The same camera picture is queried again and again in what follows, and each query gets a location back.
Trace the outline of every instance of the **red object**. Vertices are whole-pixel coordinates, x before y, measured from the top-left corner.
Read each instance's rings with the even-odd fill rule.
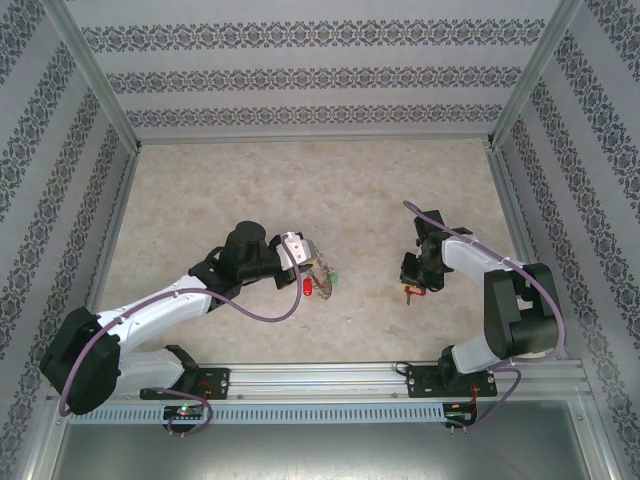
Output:
[[[302,282],[302,293],[304,293],[305,297],[310,297],[313,294],[313,285],[308,277]]]
[[[404,287],[404,293],[408,293],[409,295],[418,295],[419,297],[424,297],[427,294],[427,291],[422,288],[420,290],[411,290],[411,287],[407,285],[406,287]]]

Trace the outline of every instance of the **black bracket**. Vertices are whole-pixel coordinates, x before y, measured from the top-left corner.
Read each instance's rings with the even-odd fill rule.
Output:
[[[229,392],[229,379],[231,370],[228,368],[202,368],[198,369],[195,385],[189,392],[192,395],[206,400],[226,400]],[[160,393],[155,390],[143,388],[140,390],[142,400],[184,400],[184,397]]]
[[[498,395],[495,377],[486,370],[460,375],[445,385],[437,365],[407,365],[404,372],[398,370],[398,373],[407,379],[409,398],[471,397],[474,387],[478,397]]]

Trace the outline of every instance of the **table surface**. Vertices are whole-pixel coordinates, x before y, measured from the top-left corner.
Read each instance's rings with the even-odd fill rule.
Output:
[[[406,305],[398,277],[415,251],[408,199],[438,209],[513,256],[481,141],[378,141],[145,146],[101,309],[162,289],[224,245],[243,220],[312,239],[339,274],[332,297],[303,297],[295,315],[262,324],[222,307],[144,344],[179,344],[201,363],[432,360],[482,331],[483,290],[459,272]],[[271,280],[237,301],[282,314],[295,287]]]

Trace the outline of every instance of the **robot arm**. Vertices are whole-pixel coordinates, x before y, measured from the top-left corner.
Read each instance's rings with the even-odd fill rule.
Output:
[[[437,210],[424,214],[444,224]],[[543,354],[554,348],[558,327],[553,312],[523,277],[478,249],[474,245],[477,238],[465,228],[454,231],[474,242],[463,242],[419,217],[414,223],[420,249],[417,255],[405,254],[400,275],[403,283],[438,291],[444,287],[445,273],[459,270],[484,287],[484,332],[443,351],[439,364],[445,383],[506,358]],[[512,262],[542,284],[558,303],[553,277],[546,265]],[[521,307],[518,299],[528,305]]]
[[[238,296],[243,286],[273,278],[278,289],[293,283],[295,272],[282,242],[301,272],[311,268],[316,257],[313,243],[301,233],[290,232],[284,240],[275,236],[267,245],[266,232],[254,222],[242,222],[229,234],[224,247],[217,247],[204,261],[194,265],[170,286],[114,310],[96,315],[85,307],[72,311],[51,341],[42,361],[41,372],[62,392],[81,350],[103,327],[134,307],[142,307],[111,328],[89,351],[72,384],[67,404],[75,414],[87,413],[111,395],[147,387],[172,388],[192,393],[198,366],[177,346],[152,353],[132,353],[141,343],[189,318],[211,312],[223,304],[203,290],[227,299]],[[195,289],[178,294],[178,290]],[[166,298],[152,300],[159,295]]]

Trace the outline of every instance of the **red led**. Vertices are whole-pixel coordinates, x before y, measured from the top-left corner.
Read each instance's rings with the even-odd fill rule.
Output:
[[[310,278],[305,278],[302,282],[302,293],[304,293],[305,297],[309,297],[313,293],[313,285]]]

